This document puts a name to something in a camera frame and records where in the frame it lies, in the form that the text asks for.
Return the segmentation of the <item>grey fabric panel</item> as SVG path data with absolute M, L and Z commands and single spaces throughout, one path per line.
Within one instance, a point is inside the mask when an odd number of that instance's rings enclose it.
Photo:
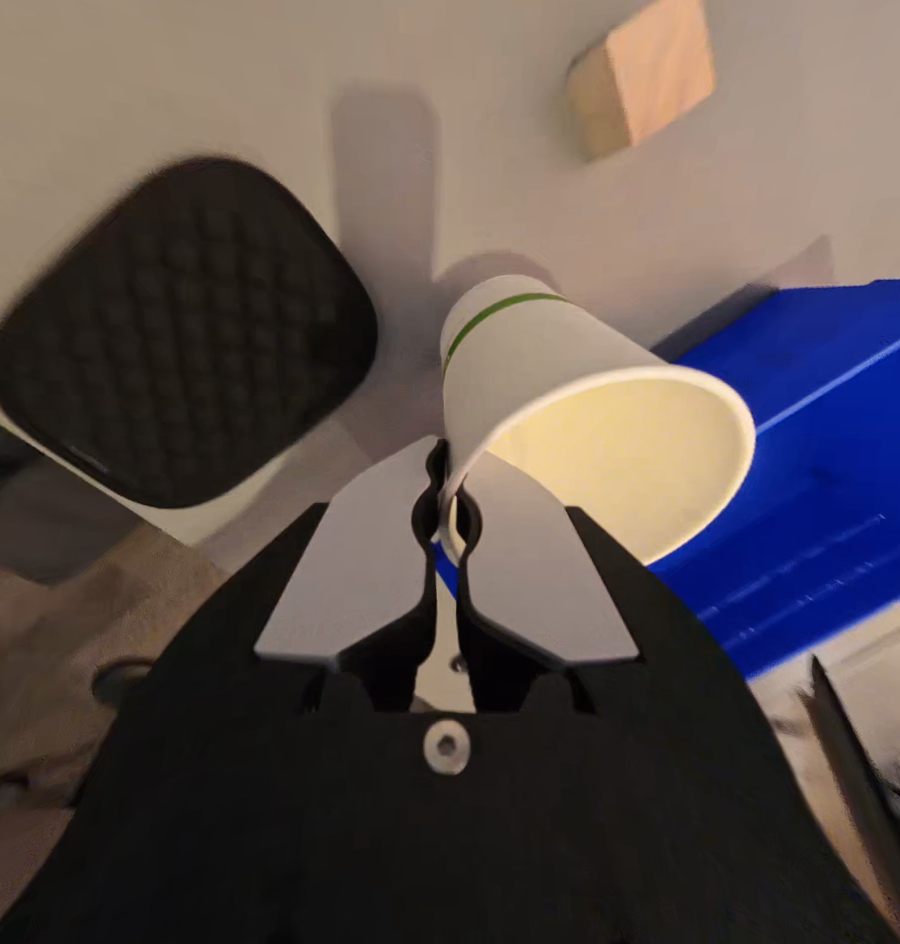
M 0 569 L 35 584 L 60 584 L 142 523 L 66 466 L 38 458 L 0 483 Z

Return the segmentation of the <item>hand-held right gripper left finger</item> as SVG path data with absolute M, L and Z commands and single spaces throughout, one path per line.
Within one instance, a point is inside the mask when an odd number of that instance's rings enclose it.
M 432 537 L 446 452 L 426 435 L 333 496 L 255 643 L 258 657 L 353 675 L 376 710 L 409 710 L 435 644 Z

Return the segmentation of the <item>wooden cube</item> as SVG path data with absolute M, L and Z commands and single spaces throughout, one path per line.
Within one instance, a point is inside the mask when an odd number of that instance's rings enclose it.
M 654 1 L 572 63 L 567 101 L 588 160 L 634 148 L 707 100 L 716 69 L 702 1 Z

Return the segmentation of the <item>blue plastic bin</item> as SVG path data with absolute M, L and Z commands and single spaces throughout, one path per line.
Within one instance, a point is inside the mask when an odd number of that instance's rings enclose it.
M 721 514 L 653 563 L 565 506 L 593 562 L 605 541 L 650 568 L 747 679 L 900 599 L 900 280 L 779 291 L 674 360 L 645 349 L 732 386 L 755 455 Z

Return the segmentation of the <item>black floor stand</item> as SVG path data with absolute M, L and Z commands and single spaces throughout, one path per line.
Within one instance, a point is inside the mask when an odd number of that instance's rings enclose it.
M 99 667 L 90 682 L 90 693 L 102 707 L 118 711 L 128 696 L 144 680 L 154 660 L 132 657 L 115 660 Z

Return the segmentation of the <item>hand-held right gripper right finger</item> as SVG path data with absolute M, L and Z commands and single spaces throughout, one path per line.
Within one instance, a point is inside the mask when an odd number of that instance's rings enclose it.
M 456 627 L 476 712 L 519 711 L 549 673 L 639 658 L 567 509 L 535 479 L 486 454 L 456 513 L 467 524 Z

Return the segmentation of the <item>black padded wrist rest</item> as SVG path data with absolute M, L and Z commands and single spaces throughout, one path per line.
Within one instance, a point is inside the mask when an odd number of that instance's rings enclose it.
M 151 508 L 226 495 L 371 370 L 373 301 L 277 179 L 223 156 L 145 178 L 0 321 L 0 409 Z

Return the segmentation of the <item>white green-striped paper cup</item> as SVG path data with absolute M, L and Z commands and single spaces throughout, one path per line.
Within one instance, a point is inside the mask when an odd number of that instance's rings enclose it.
M 445 537 L 457 494 L 474 496 L 492 456 L 649 564 L 708 527 L 751 470 L 755 422 L 732 386 L 663 360 L 537 278 L 469 289 L 440 357 Z

